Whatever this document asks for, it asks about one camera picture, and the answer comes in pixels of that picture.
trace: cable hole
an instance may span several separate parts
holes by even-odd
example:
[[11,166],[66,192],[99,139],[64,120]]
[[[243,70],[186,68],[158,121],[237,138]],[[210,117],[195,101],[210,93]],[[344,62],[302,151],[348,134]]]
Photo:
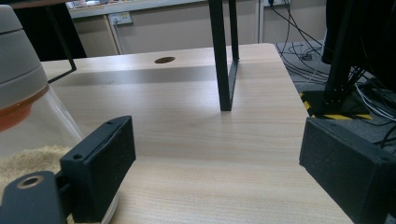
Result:
[[155,60],[155,63],[170,63],[174,60],[175,60],[175,57],[164,57],[164,58]]

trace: electrical outlet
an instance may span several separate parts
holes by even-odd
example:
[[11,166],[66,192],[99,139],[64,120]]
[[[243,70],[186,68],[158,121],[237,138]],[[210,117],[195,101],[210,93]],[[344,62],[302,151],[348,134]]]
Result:
[[108,17],[110,18],[110,22],[114,25],[120,25],[120,24],[125,24],[125,23],[132,23],[132,18],[129,12],[118,12],[118,13],[112,13],[108,14]]
[[[273,6],[289,5],[290,0],[274,0]],[[269,0],[262,0],[262,5],[265,7],[270,7]]]

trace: hazard tape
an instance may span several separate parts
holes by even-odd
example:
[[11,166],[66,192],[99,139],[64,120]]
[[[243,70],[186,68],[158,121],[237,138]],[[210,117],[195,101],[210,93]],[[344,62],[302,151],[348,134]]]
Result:
[[373,119],[370,115],[368,114],[340,114],[340,115],[316,115],[314,114],[314,111],[309,104],[309,102],[306,100],[305,96],[300,93],[301,100],[304,103],[305,109],[308,112],[309,117],[311,118],[317,118],[317,119]]

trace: wooden tabletop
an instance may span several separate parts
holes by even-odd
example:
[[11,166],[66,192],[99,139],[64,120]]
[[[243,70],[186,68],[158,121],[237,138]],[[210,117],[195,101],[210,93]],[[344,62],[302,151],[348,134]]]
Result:
[[133,116],[137,158],[111,223],[351,223],[299,165],[307,113],[274,46],[240,57],[232,112],[213,49],[80,59],[51,84],[85,132]]

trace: beige granules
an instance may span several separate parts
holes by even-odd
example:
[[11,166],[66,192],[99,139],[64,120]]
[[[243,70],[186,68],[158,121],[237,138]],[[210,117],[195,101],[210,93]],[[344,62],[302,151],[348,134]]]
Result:
[[[1,159],[0,202],[3,198],[4,188],[18,177],[37,171],[58,173],[61,170],[59,159],[70,149],[70,147],[59,146],[26,149]],[[67,223],[74,223],[71,216],[67,219]]]

